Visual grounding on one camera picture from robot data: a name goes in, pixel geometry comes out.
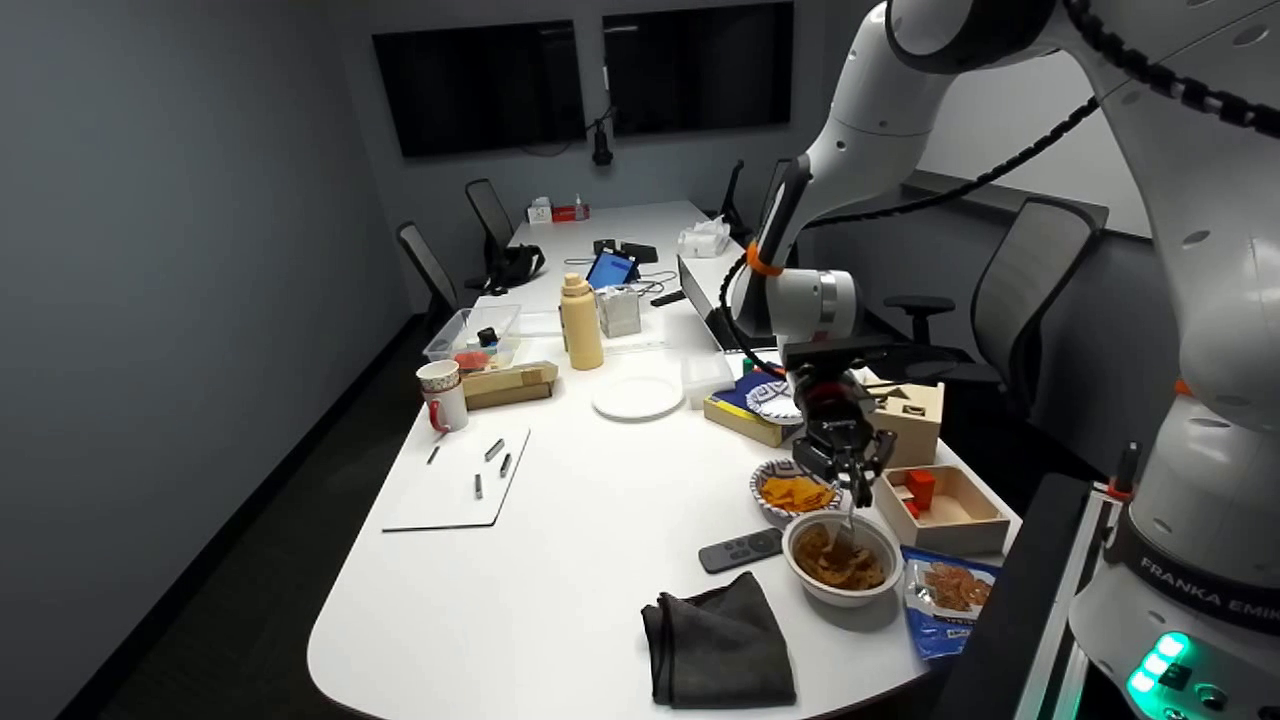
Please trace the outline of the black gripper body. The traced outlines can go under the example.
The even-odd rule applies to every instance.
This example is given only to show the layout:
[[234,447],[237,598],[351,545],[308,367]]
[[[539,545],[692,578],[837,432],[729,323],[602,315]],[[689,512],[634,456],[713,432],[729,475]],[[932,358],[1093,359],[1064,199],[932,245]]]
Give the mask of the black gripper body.
[[794,397],[799,403],[799,432],[794,440],[810,440],[824,447],[837,463],[837,479],[856,484],[856,462],[871,440],[871,423],[859,392],[845,380],[850,367],[867,359],[867,343],[790,343],[786,367],[794,376]]

